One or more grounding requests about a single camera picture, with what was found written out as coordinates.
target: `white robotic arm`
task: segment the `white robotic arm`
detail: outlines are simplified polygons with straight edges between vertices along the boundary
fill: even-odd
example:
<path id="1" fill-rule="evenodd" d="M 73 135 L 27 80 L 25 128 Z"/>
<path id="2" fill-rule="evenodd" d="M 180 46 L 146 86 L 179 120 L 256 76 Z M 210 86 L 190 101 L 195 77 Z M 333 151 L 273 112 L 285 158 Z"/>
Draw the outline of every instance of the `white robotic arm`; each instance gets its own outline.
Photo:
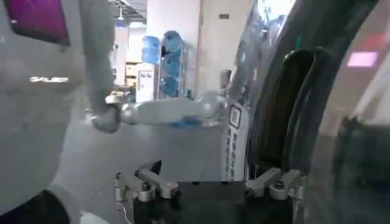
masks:
<path id="1" fill-rule="evenodd" d="M 154 125 L 179 122 L 186 117 L 205 119 L 218 113 L 224 102 L 217 92 L 205 92 L 195 100 L 185 97 L 125 104 L 121 107 L 121 121 L 127 124 Z"/>
<path id="2" fill-rule="evenodd" d="M 106 104 L 113 86 L 109 59 L 115 39 L 113 15 L 106 1 L 80 1 L 87 98 L 95 128 L 105 133 L 119 129 L 119 111 Z"/>

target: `floor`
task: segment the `floor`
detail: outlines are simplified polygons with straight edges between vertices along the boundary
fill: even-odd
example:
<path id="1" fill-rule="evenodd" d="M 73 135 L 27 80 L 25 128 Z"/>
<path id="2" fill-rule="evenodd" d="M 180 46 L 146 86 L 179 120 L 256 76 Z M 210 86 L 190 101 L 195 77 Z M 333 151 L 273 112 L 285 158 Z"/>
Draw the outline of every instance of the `floor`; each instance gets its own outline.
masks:
<path id="1" fill-rule="evenodd" d="M 221 127 L 173 129 L 166 125 L 122 125 L 105 135 L 80 119 L 76 103 L 68 127 L 61 165 L 54 180 L 75 196 L 84 210 L 111 224 L 112 180 L 116 172 L 133 172 L 144 163 L 162 160 L 161 175 L 175 181 L 220 180 Z"/>

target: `pink screen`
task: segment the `pink screen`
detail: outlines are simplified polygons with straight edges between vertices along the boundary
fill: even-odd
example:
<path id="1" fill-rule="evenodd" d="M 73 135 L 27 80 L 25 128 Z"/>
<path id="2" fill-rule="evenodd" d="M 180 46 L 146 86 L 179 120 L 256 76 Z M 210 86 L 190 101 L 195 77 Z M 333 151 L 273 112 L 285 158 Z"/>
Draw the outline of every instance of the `pink screen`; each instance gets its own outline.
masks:
<path id="1" fill-rule="evenodd" d="M 69 41 L 61 0 L 5 0 L 14 31 L 47 41 Z"/>
<path id="2" fill-rule="evenodd" d="M 377 61 L 378 53 L 376 52 L 352 52 L 348 67 L 373 67 Z"/>

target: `metal clamp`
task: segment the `metal clamp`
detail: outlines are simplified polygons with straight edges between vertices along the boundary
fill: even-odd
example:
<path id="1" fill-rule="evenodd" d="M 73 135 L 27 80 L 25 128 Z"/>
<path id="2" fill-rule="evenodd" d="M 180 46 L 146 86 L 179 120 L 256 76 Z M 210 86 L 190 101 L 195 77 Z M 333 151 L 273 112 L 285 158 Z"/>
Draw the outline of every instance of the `metal clamp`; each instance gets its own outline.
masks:
<path id="1" fill-rule="evenodd" d="M 136 172 L 136 176 L 152 186 L 160 192 L 162 198 L 171 199 L 179 191 L 179 185 L 173 181 L 167 181 L 163 177 L 151 172 L 147 169 L 141 169 Z"/>
<path id="2" fill-rule="evenodd" d="M 305 177 L 299 170 L 290 170 L 281 179 L 275 181 L 269 187 L 269 193 L 276 200 L 286 200 L 288 196 L 303 199 Z"/>
<path id="3" fill-rule="evenodd" d="M 271 168 L 263 173 L 256 180 L 249 180 L 246 183 L 247 193 L 253 197 L 264 196 L 264 189 L 280 178 L 281 171 L 278 168 Z"/>
<path id="4" fill-rule="evenodd" d="M 123 175 L 117 173 L 114 179 L 115 200 L 127 200 L 126 192 L 132 191 L 139 201 L 147 202 L 155 198 L 155 188 L 147 182 L 133 175 Z"/>

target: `water bottle rack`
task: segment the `water bottle rack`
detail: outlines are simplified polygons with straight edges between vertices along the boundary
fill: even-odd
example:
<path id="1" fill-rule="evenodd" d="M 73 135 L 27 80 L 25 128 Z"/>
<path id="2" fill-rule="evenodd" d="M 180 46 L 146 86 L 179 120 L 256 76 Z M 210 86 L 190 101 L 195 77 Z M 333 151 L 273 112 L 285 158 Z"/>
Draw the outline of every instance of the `water bottle rack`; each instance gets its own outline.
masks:
<path id="1" fill-rule="evenodd" d="M 180 56 L 179 56 L 180 68 L 179 68 L 178 77 L 174 77 L 174 75 L 171 75 L 168 71 L 165 71 L 163 69 L 163 56 L 161 53 L 162 53 L 162 49 L 160 48 L 160 57 L 159 57 L 158 74 L 157 74 L 157 89 L 156 89 L 157 99 L 188 96 L 188 89 L 186 86 L 186 65 L 187 65 L 187 55 L 188 55 L 187 47 L 185 46 L 184 43 L 182 43 Z M 161 79 L 168 76 L 174 78 L 178 83 L 177 92 L 175 96 L 167 95 L 163 93 L 161 89 Z"/>

